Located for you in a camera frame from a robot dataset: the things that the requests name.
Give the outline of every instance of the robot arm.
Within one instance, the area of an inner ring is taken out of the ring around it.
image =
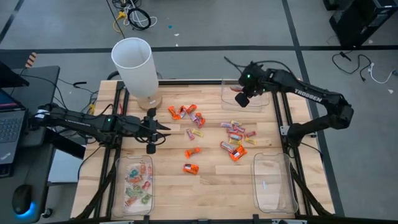
[[[100,144],[114,148],[118,142],[118,135],[134,137],[141,143],[147,143],[147,153],[155,153],[155,142],[169,134],[160,134],[157,129],[170,130],[159,122],[154,121],[155,108],[147,112],[141,121],[135,116],[119,114],[88,115],[66,110],[56,104],[39,107],[33,119],[34,126],[54,127],[62,126],[95,138]]]
[[[322,104],[327,115],[316,118],[305,124],[294,123],[285,130],[290,146],[300,145],[306,134],[324,130],[326,128],[345,129],[349,126],[354,110],[340,93],[331,92],[298,80],[292,73],[285,70],[267,69],[262,65],[250,63],[243,70],[239,84],[243,86],[235,100],[242,106],[249,104],[249,99],[265,92],[294,93],[316,103]]]

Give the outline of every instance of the gray floor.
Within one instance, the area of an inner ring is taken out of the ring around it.
[[[158,23],[147,31],[123,27],[126,37],[140,37],[153,47],[281,45],[292,46],[287,19],[280,0],[142,0],[142,8]],[[301,46],[338,45],[329,26],[331,12],[321,0],[288,0]],[[0,2],[0,29],[13,13],[17,0]],[[112,29],[113,18],[105,1],[95,0],[25,0],[0,49],[78,49],[109,48],[121,40]],[[387,21],[366,45],[398,44],[398,13]],[[345,75],[331,62],[338,52],[308,51],[303,57],[310,81],[314,85],[338,91],[353,105],[355,114],[348,129],[325,131],[331,161],[345,215],[348,217],[398,219],[397,171],[395,158],[398,130],[398,77],[385,84],[373,82],[364,72]],[[353,52],[365,54],[376,64],[374,76],[385,79],[392,69],[398,69],[398,51]],[[236,63],[251,60],[280,60],[297,76],[299,63],[294,51],[201,51],[154,52],[158,72],[163,78],[237,78],[237,71],[224,60]],[[354,69],[354,64],[337,59],[339,65]],[[68,82],[87,81],[87,88],[96,90],[100,81],[115,70],[109,53],[39,54],[35,67],[59,65],[60,78]],[[67,106],[81,110],[89,94],[58,83]],[[319,106],[320,114],[324,110]],[[58,153],[50,180],[76,181],[79,161]],[[60,177],[60,170],[68,170]],[[49,197],[49,205],[57,205],[55,222],[65,220],[70,213],[75,188],[57,186]]]

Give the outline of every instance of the wooden tabletop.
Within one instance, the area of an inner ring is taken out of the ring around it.
[[[96,114],[103,111],[108,104],[113,103],[116,83],[117,81],[101,82]],[[155,118],[172,129],[164,133],[173,135],[168,136],[164,144],[157,146],[157,152],[150,155],[155,174],[155,205],[149,214],[151,220],[250,219],[253,214],[259,214],[260,218],[294,217],[293,214],[262,213],[254,206],[251,176],[254,156],[263,152],[282,153],[271,94],[263,95],[264,101],[269,99],[269,104],[262,106],[261,112],[253,113],[223,110],[221,85],[161,85],[159,91],[163,96],[163,103],[157,110]],[[296,123],[309,121],[310,115],[305,99],[291,94],[288,94],[288,99],[293,121]],[[206,124],[201,129],[204,137],[195,136],[192,141],[188,139],[185,130],[196,128],[196,126],[189,118],[173,120],[167,110],[168,106],[179,108],[181,105],[191,104],[198,105],[197,112],[201,112],[206,119]],[[146,112],[138,107],[135,98],[130,96],[127,115],[142,118],[145,114]],[[228,153],[220,148],[220,142],[228,140],[226,130],[220,127],[220,123],[231,120],[239,121],[247,130],[257,132],[257,136],[253,137],[257,140],[256,145],[243,142],[248,153],[238,162],[233,162]],[[303,142],[317,146],[315,138],[304,137]],[[97,147],[96,144],[89,145],[85,157],[93,153]],[[194,147],[200,147],[203,151],[186,159],[185,150]],[[121,156],[146,155],[145,148],[145,144],[138,143],[133,138],[124,138]],[[318,201],[333,213],[333,204],[319,153],[304,145],[299,147],[299,151],[308,188]],[[95,194],[100,179],[103,155],[104,149],[100,149],[81,168],[71,217],[77,216]],[[197,175],[184,173],[182,171],[184,163],[199,165],[199,173]],[[300,211],[304,213],[301,192],[298,187],[296,189],[299,195]],[[107,199],[108,192],[105,192],[101,215],[105,214]],[[126,217],[125,219],[141,220],[142,217]]]

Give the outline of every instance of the white cup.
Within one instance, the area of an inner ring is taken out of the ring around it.
[[[111,56],[130,94],[140,98],[157,92],[159,81],[152,50],[146,41],[135,37],[123,39],[113,47]]]

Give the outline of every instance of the clear plastic container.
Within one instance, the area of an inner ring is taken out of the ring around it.
[[[269,95],[255,96],[250,98],[250,104],[247,107],[241,107],[236,101],[235,96],[238,94],[231,87],[239,87],[237,80],[223,79],[221,82],[221,107],[223,110],[244,111],[244,112],[261,112],[264,106],[269,104]]]
[[[154,166],[150,156],[124,156],[116,161],[112,214],[123,218],[148,215],[154,206]]]
[[[286,154],[259,153],[252,165],[254,205],[264,213],[295,213],[290,159]]]

